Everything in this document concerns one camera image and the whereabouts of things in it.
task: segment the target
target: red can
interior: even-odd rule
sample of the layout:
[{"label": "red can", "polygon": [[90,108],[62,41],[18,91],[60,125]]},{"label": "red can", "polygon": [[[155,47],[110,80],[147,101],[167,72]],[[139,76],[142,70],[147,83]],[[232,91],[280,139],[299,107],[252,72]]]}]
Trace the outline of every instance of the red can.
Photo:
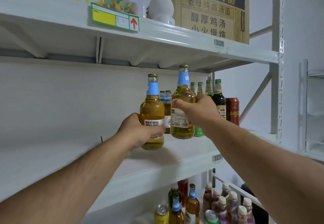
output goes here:
[{"label": "red can", "polygon": [[240,126],[240,106],[238,98],[226,98],[226,120]]},{"label": "red can", "polygon": [[179,188],[179,191],[180,191],[181,197],[182,197],[181,205],[182,205],[182,208],[184,208],[184,207],[186,207],[186,202],[187,202],[187,198],[188,198],[188,178],[178,181],[178,188]]}]

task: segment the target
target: person's left arm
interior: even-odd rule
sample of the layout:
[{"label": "person's left arm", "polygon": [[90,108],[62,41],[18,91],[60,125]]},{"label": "person's left arm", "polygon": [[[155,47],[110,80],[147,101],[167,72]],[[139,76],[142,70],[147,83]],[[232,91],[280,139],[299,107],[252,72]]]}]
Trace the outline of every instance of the person's left arm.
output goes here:
[{"label": "person's left arm", "polygon": [[0,203],[0,223],[79,223],[121,162],[163,126],[143,126],[133,113],[110,139]]}]

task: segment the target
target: person's left hand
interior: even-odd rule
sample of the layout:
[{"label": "person's left hand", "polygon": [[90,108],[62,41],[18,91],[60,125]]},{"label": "person's left hand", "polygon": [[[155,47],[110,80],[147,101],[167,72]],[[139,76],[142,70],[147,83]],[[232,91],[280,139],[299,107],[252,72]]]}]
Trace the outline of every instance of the person's left hand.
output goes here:
[{"label": "person's left hand", "polygon": [[164,134],[164,126],[145,126],[138,119],[138,113],[132,113],[121,123],[117,134],[127,136],[129,149],[141,147],[153,135]]}]

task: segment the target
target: blue neck label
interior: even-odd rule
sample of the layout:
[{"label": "blue neck label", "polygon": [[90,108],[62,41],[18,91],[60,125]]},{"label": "blue neck label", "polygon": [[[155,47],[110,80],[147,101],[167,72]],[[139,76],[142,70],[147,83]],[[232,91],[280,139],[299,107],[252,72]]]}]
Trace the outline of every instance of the blue neck label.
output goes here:
[{"label": "blue neck label", "polygon": [[189,192],[189,198],[196,199],[196,190],[190,190]]},{"label": "blue neck label", "polygon": [[148,82],[146,95],[159,95],[157,82]]},{"label": "blue neck label", "polygon": [[188,72],[180,72],[178,77],[178,85],[189,85]]},{"label": "blue neck label", "polygon": [[164,102],[165,102],[165,103],[171,103],[171,95],[166,95],[166,96],[164,97]]},{"label": "blue neck label", "polygon": [[181,205],[179,201],[173,201],[172,203],[172,210],[173,211],[179,211],[181,209]]}]

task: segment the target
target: cardboard box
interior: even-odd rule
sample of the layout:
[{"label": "cardboard box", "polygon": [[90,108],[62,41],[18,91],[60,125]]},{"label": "cardboard box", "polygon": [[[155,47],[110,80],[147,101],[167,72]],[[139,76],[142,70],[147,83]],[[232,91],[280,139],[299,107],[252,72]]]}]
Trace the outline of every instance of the cardboard box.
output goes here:
[{"label": "cardboard box", "polygon": [[176,26],[249,44],[249,0],[172,0]]}]

